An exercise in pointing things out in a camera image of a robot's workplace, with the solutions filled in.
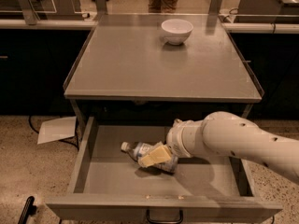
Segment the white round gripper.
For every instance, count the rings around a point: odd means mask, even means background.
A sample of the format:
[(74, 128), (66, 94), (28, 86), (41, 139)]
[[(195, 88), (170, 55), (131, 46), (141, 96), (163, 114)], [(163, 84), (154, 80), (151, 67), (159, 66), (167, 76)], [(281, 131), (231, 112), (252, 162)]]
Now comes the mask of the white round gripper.
[(138, 163), (147, 168), (170, 161), (172, 153), (179, 158), (198, 157), (202, 145), (202, 121), (176, 119), (166, 136), (166, 145), (154, 146), (139, 158)]

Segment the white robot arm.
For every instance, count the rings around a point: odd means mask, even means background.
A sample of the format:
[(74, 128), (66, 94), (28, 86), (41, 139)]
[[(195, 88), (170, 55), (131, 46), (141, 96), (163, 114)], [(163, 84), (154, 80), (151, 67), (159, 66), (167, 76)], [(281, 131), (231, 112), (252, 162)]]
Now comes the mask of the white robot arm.
[(299, 184), (299, 141), (266, 132), (228, 112), (214, 112), (198, 121), (175, 120), (166, 142), (154, 145), (138, 163), (150, 167), (172, 156), (236, 157), (258, 163)]

